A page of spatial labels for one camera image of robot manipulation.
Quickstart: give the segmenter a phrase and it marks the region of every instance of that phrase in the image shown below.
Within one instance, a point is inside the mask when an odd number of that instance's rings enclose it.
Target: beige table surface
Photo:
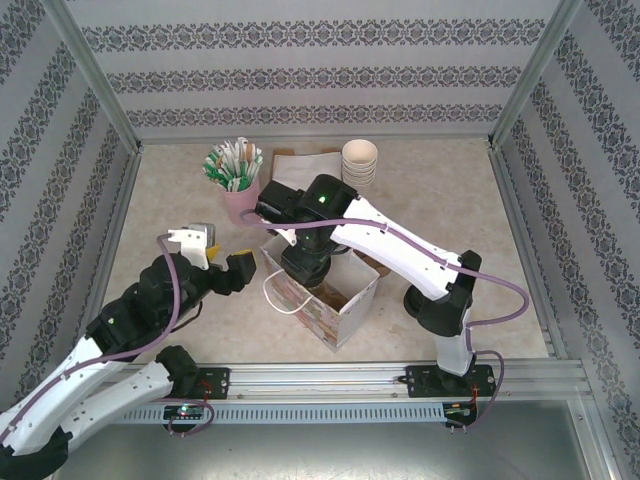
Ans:
[[[397,223],[449,251],[472,249],[483,258],[482,271],[526,288],[522,267],[482,139],[380,140],[374,184],[361,191]],[[265,160],[273,148],[298,154],[340,147],[336,142],[259,143]],[[332,353],[294,316],[280,314],[262,295],[266,274],[258,248],[269,234],[234,226],[227,218],[219,187],[209,183],[202,163],[209,145],[148,146],[144,150],[131,204],[118,246],[105,303],[137,281],[141,270],[159,255],[155,238],[195,221],[214,223],[221,254],[239,249],[256,252],[253,282],[230,297],[210,294],[201,317],[165,343],[138,357],[146,362],[164,346],[181,344],[200,363],[348,362],[434,360],[431,334],[404,310],[408,282],[395,273],[380,280],[364,325]],[[261,172],[268,180],[269,165]],[[479,281],[473,319],[510,312],[519,297]],[[522,317],[474,330],[476,349],[496,349],[509,358],[546,357],[547,349],[530,308]]]

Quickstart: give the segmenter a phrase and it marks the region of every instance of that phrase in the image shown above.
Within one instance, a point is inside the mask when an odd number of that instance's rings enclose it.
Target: pink cup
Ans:
[[[247,188],[241,192],[222,192],[224,202],[227,206],[229,219],[236,225],[247,226],[240,214],[245,210],[253,210],[258,203],[258,195],[260,194],[260,182],[258,178]]]

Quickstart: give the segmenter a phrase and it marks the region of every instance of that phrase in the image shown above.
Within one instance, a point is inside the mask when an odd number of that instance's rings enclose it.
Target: stacked paper cups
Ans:
[[[378,149],[368,140],[351,140],[342,147],[342,180],[354,188],[366,187],[376,176]]]

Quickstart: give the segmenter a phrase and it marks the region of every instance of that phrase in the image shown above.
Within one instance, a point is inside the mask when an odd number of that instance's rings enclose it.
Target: floral striped wall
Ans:
[[[558,0],[69,1],[143,140],[488,134]]]
[[[640,1],[586,0],[503,146],[567,349],[640,477]]]
[[[37,0],[0,2],[0,410],[78,336],[129,155]]]

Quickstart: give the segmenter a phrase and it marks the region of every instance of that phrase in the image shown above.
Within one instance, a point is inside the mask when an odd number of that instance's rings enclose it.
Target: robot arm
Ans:
[[[260,194],[256,213],[271,223],[301,223],[356,218],[373,220],[402,232],[448,264],[479,270],[480,256],[447,252],[385,217],[365,198],[330,175],[319,175],[306,192],[297,192],[275,181]],[[322,282],[339,245],[357,249],[406,278],[411,287],[404,305],[420,325],[435,336],[439,368],[463,377],[473,363],[467,350],[464,327],[469,318],[475,278],[459,274],[433,261],[398,237],[375,227],[347,224],[281,233],[290,246],[282,254],[282,266],[305,287]]]
[[[239,292],[253,277],[256,264],[251,252],[229,256],[227,271],[210,263],[209,258],[217,249],[212,225],[194,224],[170,233],[170,240],[181,243],[181,253],[171,254],[180,286],[178,318],[209,292]],[[141,272],[139,282],[103,307],[55,371],[29,396],[0,415],[0,478],[45,477],[64,463],[69,451],[133,407],[169,393],[184,397],[192,389],[198,368],[180,346],[166,347],[155,362],[93,396],[90,395],[102,382],[136,356],[64,373],[87,360],[128,352],[158,338],[169,323],[172,299],[169,269],[165,258],[159,256]],[[51,385],[53,379],[60,381]],[[22,420],[10,427],[16,414],[27,405],[31,406]]]

